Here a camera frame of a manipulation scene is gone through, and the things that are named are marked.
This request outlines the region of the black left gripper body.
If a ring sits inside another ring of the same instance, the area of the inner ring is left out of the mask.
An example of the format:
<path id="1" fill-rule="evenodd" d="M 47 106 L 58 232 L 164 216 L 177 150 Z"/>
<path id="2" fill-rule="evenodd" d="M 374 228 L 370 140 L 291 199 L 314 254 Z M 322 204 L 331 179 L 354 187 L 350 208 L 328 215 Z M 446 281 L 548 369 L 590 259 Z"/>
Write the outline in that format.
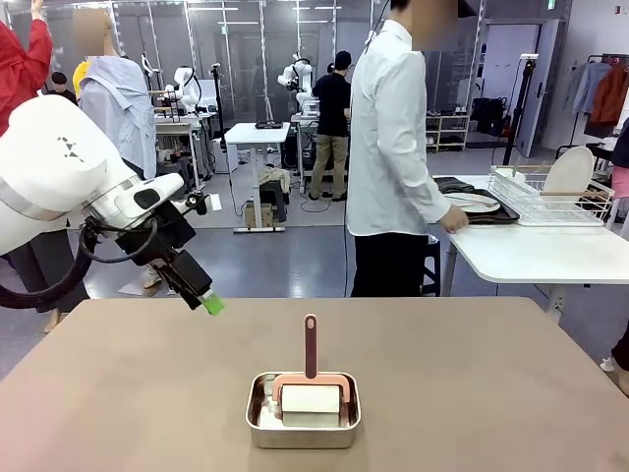
<path id="1" fill-rule="evenodd" d="M 211 290 L 211 277 L 187 251 L 176 253 L 159 264 L 157 273 L 191 310 L 201 306 Z"/>

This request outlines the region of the person's right hand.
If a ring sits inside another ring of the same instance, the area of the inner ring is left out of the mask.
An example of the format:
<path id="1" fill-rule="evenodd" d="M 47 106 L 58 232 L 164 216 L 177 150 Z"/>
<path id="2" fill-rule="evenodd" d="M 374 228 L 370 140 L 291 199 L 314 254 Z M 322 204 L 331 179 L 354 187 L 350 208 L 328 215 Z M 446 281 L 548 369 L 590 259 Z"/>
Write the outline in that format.
<path id="1" fill-rule="evenodd" d="M 455 233 L 469 225 L 469 218 L 461 208 L 451 206 L 439 224 L 446 232 Z"/>

